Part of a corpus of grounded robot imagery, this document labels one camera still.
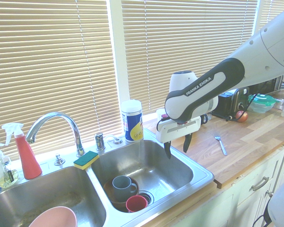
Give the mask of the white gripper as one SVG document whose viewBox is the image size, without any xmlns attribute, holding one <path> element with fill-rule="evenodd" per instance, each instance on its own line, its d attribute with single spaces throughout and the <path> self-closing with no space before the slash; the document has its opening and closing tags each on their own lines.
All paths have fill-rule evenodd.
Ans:
<svg viewBox="0 0 284 227">
<path fill-rule="evenodd" d="M 185 141 L 183 144 L 183 152 L 187 153 L 188 148 L 191 143 L 192 133 L 200 129 L 201 117 L 190 119 L 187 123 L 178 124 L 172 119 L 158 118 L 157 129 L 156 129 L 156 139 L 160 143 L 164 143 L 164 150 L 168 159 L 171 159 L 171 141 L 182 136 L 185 136 Z"/>
</svg>

